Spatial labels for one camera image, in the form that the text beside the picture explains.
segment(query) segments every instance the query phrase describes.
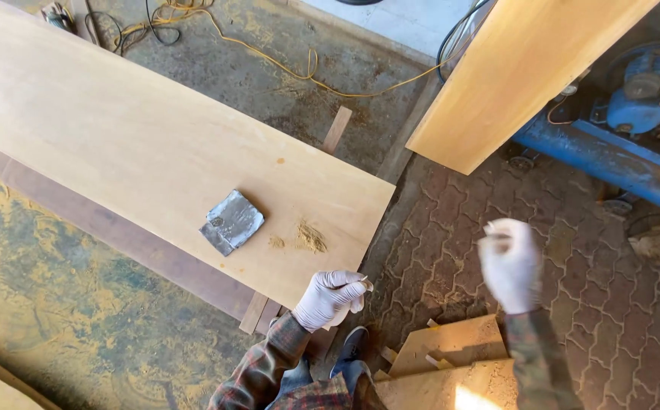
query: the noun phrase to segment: paving stone floor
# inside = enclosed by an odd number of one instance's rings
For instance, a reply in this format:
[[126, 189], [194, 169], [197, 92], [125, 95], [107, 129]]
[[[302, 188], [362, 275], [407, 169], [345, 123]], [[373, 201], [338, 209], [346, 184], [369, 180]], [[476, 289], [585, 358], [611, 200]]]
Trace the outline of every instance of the paving stone floor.
[[519, 173], [495, 154], [465, 177], [416, 158], [404, 187], [416, 189], [414, 203], [353, 322], [371, 324], [376, 344], [393, 349], [429, 318], [497, 312], [502, 323], [475, 242], [487, 221], [521, 219], [543, 248], [542, 304], [585, 407], [660, 409], [660, 268], [635, 257], [627, 222], [595, 202], [599, 182], [539, 162]]

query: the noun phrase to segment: plaid sleeve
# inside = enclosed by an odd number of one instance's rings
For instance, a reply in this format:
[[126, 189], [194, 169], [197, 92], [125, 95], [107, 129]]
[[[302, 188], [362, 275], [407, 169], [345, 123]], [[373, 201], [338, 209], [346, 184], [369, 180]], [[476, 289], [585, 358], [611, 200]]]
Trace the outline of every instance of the plaid sleeve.
[[295, 368], [307, 347], [309, 332], [285, 313], [267, 338], [244, 355], [231, 378], [218, 386], [208, 410], [263, 409], [280, 389], [285, 371]]
[[510, 355], [515, 359], [517, 408], [583, 410], [548, 313], [539, 309], [508, 315], [505, 322]]

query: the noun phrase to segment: jeans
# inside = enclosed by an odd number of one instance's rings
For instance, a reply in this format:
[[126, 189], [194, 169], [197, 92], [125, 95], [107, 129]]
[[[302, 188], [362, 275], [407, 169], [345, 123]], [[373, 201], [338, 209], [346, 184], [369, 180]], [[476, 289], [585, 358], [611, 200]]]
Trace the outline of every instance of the jeans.
[[[358, 378], [361, 374], [365, 373], [368, 377], [371, 377], [370, 369], [368, 365], [362, 360], [352, 360], [352, 361], [342, 361], [335, 363], [335, 367], [330, 373], [330, 377], [335, 377], [338, 373], [343, 373], [343, 379], [345, 380], [345, 385], [347, 386], [347, 391], [353, 397], [355, 392], [355, 385], [358, 383]], [[309, 363], [305, 356], [299, 360], [299, 364], [296, 368], [288, 370], [282, 375], [282, 383], [280, 385], [280, 393], [277, 394], [277, 398], [274, 399], [267, 406], [270, 408], [277, 399], [282, 397], [284, 394], [289, 393], [292, 390], [295, 390], [297, 387], [307, 386], [313, 383], [313, 377], [309, 374]]]

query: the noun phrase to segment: gloved hand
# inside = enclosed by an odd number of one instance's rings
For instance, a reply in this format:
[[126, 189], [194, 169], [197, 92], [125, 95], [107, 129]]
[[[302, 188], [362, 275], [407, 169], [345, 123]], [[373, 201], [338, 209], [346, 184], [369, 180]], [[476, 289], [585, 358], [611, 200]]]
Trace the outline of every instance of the gloved hand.
[[515, 219], [497, 219], [485, 226], [479, 242], [485, 284], [508, 314], [537, 309], [541, 256], [532, 228]]
[[362, 311], [363, 294], [373, 290], [373, 285], [362, 279], [363, 275], [350, 271], [316, 273], [305, 295], [292, 311], [292, 316], [312, 333], [327, 325], [348, 304], [351, 305], [351, 312]]

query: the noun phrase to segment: person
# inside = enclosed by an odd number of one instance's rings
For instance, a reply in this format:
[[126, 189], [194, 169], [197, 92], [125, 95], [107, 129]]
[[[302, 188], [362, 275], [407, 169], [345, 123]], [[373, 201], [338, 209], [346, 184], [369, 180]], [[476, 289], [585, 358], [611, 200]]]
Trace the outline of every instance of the person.
[[[583, 410], [550, 319], [538, 304], [542, 261], [530, 226], [497, 219], [485, 232], [478, 244], [482, 275], [507, 313], [518, 408]], [[249, 349], [231, 378], [218, 386], [208, 409], [385, 409], [361, 361], [368, 340], [365, 328], [347, 336], [330, 379], [314, 382], [302, 357], [310, 333], [348, 303], [352, 312], [362, 309], [368, 289], [355, 272], [315, 274], [297, 307], [271, 325], [267, 338]]]

